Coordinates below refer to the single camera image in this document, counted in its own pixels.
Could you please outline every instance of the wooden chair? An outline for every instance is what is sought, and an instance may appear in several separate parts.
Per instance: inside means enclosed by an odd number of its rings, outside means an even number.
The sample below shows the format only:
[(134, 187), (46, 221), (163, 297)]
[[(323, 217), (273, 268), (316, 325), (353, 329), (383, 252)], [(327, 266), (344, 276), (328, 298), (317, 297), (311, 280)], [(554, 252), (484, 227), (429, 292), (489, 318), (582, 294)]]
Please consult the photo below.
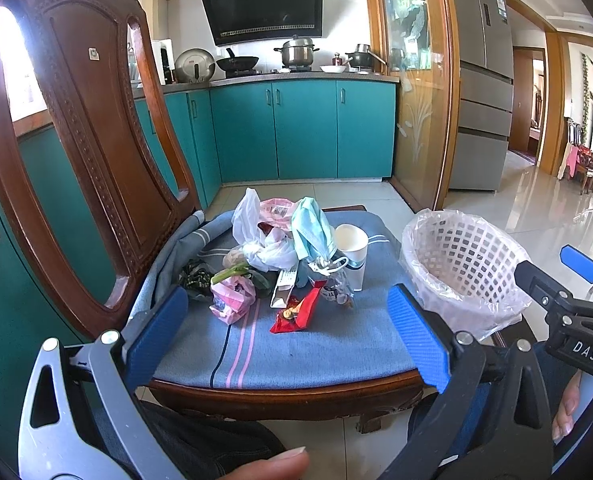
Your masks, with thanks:
[[(121, 328), (154, 258), (199, 201), (159, 85), (145, 13), (137, 0), (0, 0), (26, 39), (36, 78), (116, 270), (100, 304), (78, 280), (36, 197), (19, 153), (0, 59), (0, 202), (27, 260), (71, 324), (96, 337)], [(136, 112), (128, 74), (128, 27), (155, 130), (179, 197), (163, 182)], [(308, 390), (210, 390), (152, 381), (170, 407), (239, 419), (374, 417), (420, 399), (417, 371)]]

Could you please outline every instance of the frying pan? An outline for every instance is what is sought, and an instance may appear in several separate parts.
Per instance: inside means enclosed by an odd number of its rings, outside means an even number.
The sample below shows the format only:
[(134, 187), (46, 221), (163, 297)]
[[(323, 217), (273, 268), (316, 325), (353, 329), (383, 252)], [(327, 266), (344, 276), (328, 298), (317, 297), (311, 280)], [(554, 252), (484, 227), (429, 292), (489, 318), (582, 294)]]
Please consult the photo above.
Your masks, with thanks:
[(216, 62), (219, 68), (225, 72), (252, 70), (256, 66), (256, 63), (259, 62), (259, 58), (254, 56), (236, 57), (231, 48), (227, 49), (227, 53), (230, 57), (224, 57)]

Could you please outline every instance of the fingernail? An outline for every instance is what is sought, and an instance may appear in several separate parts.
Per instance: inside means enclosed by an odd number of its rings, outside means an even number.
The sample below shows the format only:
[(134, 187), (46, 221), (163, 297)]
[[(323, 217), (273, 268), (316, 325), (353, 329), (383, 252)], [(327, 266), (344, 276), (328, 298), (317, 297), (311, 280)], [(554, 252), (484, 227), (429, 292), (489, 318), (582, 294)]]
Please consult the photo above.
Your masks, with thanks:
[(275, 460), (285, 460), (286, 458), (292, 458), (293, 456), (300, 455), (304, 451), (305, 446), (296, 447), (295, 449), (290, 449), (288, 451), (284, 451), (279, 455), (273, 456), (272, 458), (270, 458), (270, 462), (274, 462)]

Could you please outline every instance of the doorway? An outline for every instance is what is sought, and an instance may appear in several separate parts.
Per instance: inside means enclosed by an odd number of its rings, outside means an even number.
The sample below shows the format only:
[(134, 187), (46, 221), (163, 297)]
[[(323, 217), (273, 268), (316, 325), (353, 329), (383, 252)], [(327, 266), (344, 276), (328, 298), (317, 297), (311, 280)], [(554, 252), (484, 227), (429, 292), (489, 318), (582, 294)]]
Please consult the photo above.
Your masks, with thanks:
[(514, 103), (508, 150), (536, 164), (547, 102), (545, 49), (514, 47)]

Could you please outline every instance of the blue gripper pad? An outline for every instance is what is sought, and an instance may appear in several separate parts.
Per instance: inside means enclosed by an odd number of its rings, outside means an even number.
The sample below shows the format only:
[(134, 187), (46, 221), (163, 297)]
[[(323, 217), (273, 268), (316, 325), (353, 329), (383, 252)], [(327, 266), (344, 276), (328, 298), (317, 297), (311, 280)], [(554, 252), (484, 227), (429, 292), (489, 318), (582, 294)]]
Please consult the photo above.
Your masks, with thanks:
[(593, 260), (571, 245), (561, 249), (561, 263), (572, 269), (581, 278), (593, 283)]
[(188, 294), (175, 286), (150, 312), (134, 316), (130, 322), (134, 325), (130, 327), (129, 323), (124, 330), (126, 335), (140, 329), (125, 355), (123, 382), (128, 392), (150, 382), (187, 315)]
[(436, 386), (442, 394), (451, 377), (450, 344), (445, 340), (451, 330), (438, 314), (424, 311), (403, 285), (390, 289), (387, 309), (425, 384)]

